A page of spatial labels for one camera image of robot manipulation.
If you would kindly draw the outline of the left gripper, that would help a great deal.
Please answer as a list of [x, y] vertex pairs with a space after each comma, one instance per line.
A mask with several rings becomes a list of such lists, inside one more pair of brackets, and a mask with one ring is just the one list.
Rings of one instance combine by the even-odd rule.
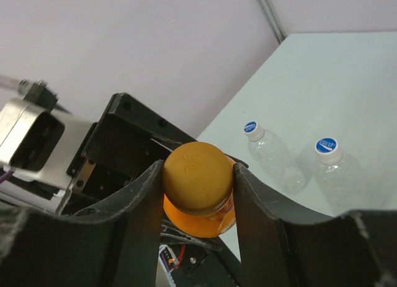
[[74, 214], [136, 180], [152, 163], [194, 142], [177, 126], [127, 93], [111, 96], [99, 121], [78, 140], [66, 173], [71, 184], [56, 214]]

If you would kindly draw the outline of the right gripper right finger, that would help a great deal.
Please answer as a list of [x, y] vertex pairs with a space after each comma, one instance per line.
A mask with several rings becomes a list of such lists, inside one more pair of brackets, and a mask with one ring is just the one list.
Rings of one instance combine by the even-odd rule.
[[396, 211], [331, 217], [235, 164], [234, 207], [244, 286], [395, 286]]

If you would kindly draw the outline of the orange bottle cap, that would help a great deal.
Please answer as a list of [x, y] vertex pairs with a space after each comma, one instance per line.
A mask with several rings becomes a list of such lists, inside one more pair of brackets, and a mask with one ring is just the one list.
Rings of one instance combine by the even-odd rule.
[[164, 163], [163, 189], [179, 211], [210, 216], [230, 199], [232, 166], [228, 157], [212, 144], [183, 144]]

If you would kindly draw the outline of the orange bottle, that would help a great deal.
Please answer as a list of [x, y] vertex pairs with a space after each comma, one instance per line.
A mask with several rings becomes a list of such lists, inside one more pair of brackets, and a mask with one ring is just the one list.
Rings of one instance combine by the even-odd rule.
[[[233, 163], [230, 161], [233, 174]], [[211, 238], [227, 231], [235, 223], [233, 190], [230, 199], [216, 213], [210, 216], [192, 216], [179, 211], [167, 198], [164, 197], [164, 210], [168, 218], [180, 230], [196, 236]]]

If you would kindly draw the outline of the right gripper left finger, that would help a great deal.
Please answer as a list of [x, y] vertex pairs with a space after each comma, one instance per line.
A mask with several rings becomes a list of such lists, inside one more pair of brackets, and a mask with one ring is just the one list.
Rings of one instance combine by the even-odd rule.
[[1, 210], [2, 286], [154, 286], [163, 162], [72, 216]]

